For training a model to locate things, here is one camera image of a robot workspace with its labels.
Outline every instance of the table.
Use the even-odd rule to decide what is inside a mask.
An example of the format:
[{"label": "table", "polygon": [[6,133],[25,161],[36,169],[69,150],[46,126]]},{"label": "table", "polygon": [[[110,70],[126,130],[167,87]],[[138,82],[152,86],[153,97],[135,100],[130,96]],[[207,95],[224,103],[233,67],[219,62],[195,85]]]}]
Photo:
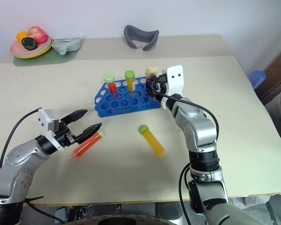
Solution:
[{"label": "table", "polygon": [[[178,177],[189,161],[183,133],[170,113],[160,108],[100,118],[94,110],[104,73],[113,72],[120,80],[129,69],[141,77],[146,67],[177,64],[184,68],[184,96],[219,121],[217,152],[229,197],[281,193],[280,137],[219,36],[164,37],[152,52],[130,49],[120,38],[90,39],[68,63],[1,63],[0,155],[11,128],[27,112],[41,106],[62,118],[87,108],[69,128],[78,135],[102,122],[106,137],[78,160],[70,159],[77,144],[52,154],[36,172],[29,197],[44,195],[35,203],[50,205],[177,200]],[[155,156],[138,133],[143,124],[165,148],[165,159]],[[18,127],[7,151],[40,134],[35,114]],[[185,188],[182,194],[189,198]]]}]

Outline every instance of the green mat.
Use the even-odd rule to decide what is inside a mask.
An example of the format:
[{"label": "green mat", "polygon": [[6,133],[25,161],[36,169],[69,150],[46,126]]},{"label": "green mat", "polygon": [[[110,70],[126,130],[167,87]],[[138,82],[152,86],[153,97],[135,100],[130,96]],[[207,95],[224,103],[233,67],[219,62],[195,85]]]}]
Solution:
[{"label": "green mat", "polygon": [[75,58],[77,51],[67,52],[65,55],[60,55],[53,48],[51,48],[44,55],[33,59],[19,59],[14,57],[14,65],[17,67],[28,67],[28,66],[37,66],[37,65],[46,65],[46,64],[59,64],[64,62],[69,62]]}]

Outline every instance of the yellow toy fruit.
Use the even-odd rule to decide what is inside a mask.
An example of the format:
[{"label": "yellow toy fruit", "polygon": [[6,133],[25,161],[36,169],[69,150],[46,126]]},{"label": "yellow toy fruit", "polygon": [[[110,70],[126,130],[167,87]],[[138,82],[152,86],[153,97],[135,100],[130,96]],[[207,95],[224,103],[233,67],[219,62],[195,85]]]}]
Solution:
[{"label": "yellow toy fruit", "polygon": [[17,38],[18,42],[20,44],[22,44],[23,38],[29,38],[29,33],[26,31],[21,31],[17,34],[16,38]]}]

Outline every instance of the plate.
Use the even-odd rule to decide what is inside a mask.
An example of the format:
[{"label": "plate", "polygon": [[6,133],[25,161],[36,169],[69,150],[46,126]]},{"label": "plate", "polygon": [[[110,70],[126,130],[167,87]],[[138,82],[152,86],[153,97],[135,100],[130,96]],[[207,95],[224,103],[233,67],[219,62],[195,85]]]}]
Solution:
[{"label": "plate", "polygon": [[18,56],[18,55],[14,55],[14,56],[17,57],[17,58],[19,58],[19,59],[25,59],[25,60],[26,60],[26,59],[36,58],[36,57],[38,57],[38,56],[40,56],[40,55],[45,54],[47,51],[49,51],[50,48],[51,48],[51,46],[52,46],[52,44],[53,44],[53,40],[51,40],[51,43],[49,44],[49,46],[48,46],[46,49],[43,49],[43,51],[37,52],[37,53],[34,54],[34,55],[30,55],[30,56]]},{"label": "plate", "polygon": [[48,36],[48,40],[46,42],[37,45],[36,49],[30,51],[30,50],[24,48],[22,44],[20,44],[19,42],[16,41],[10,47],[10,51],[13,55],[27,57],[29,55],[36,54],[40,51],[43,51],[44,49],[46,49],[48,47],[48,45],[50,45],[50,43],[51,43],[51,38]]}]

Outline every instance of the blue test tube rack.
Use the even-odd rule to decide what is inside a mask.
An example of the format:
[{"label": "blue test tube rack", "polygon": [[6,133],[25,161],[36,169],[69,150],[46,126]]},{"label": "blue test tube rack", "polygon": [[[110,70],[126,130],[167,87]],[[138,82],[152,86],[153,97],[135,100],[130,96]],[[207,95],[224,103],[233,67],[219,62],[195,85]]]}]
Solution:
[{"label": "blue test tube rack", "polygon": [[104,83],[95,96],[95,110],[98,112],[99,117],[134,113],[161,107],[158,101],[150,99],[145,77],[135,78],[135,91],[133,92],[128,90],[126,80],[115,82],[118,89],[116,94],[111,94],[107,84]]}]

